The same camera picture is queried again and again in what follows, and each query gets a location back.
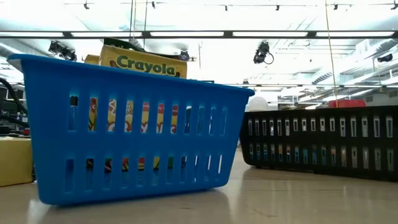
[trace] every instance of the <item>black storage rack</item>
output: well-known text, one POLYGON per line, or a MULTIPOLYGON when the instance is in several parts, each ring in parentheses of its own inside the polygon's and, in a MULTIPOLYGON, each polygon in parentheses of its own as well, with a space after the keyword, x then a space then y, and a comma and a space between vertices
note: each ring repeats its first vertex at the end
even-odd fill
POLYGON ((326 108, 247 112, 240 140, 251 166, 396 181, 394 133, 398 106, 326 108))

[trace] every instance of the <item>white object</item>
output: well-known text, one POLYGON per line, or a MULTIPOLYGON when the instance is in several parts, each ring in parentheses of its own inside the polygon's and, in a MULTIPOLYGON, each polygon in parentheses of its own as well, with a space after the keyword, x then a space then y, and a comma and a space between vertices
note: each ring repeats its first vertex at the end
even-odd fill
POLYGON ((268 102, 263 97, 256 96, 249 101, 247 109, 247 111, 267 111, 268 102))

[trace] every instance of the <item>crayola logo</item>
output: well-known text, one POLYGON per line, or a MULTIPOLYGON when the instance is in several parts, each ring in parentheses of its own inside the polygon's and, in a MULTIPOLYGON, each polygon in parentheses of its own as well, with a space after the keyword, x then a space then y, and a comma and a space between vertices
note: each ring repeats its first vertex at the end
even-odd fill
POLYGON ((154 72, 154 73, 162 73, 164 75, 175 76, 175 68, 168 67, 165 63, 160 65, 154 65, 152 63, 144 63, 140 61, 135 61, 129 59, 125 55, 120 55, 116 60, 116 63, 121 68, 135 68, 136 70, 144 71, 144 72, 154 72))

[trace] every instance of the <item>floor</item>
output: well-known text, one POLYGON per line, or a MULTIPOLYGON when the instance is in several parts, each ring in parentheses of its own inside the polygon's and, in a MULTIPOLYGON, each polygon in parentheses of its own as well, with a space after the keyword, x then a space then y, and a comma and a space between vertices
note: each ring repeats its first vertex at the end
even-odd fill
POLYGON ((55 207, 34 184, 0 188, 0 223, 397 223, 398 184, 255 169, 238 150, 229 183, 194 194, 55 207))

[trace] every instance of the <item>blue plastic basket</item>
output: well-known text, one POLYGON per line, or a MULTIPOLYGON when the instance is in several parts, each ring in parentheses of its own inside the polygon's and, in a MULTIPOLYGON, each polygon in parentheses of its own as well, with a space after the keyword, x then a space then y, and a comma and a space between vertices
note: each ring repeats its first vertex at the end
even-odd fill
POLYGON ((34 55, 11 55, 9 62, 24 73, 35 171, 44 203, 188 192, 228 182, 252 90, 34 55), (78 97, 73 116, 71 96, 78 97), (91 97, 98 99, 96 131, 88 129, 91 97), (109 99, 118 104, 111 132, 106 129, 109 99), (125 132, 130 100, 132 131, 125 132), (145 102, 150 105, 149 127, 142 133, 145 102), (156 132, 159 103, 164 104, 162 133, 156 132), (166 131, 173 105, 178 105, 175 134, 166 131), (152 166, 155 157, 160 159, 158 169, 152 166), (107 158, 112 159, 111 172, 104 171, 107 158), (122 172, 125 158, 129 169, 122 172), (145 158, 144 170, 138 169, 140 158, 145 158), (87 168, 87 159, 92 159, 92 169, 87 168))

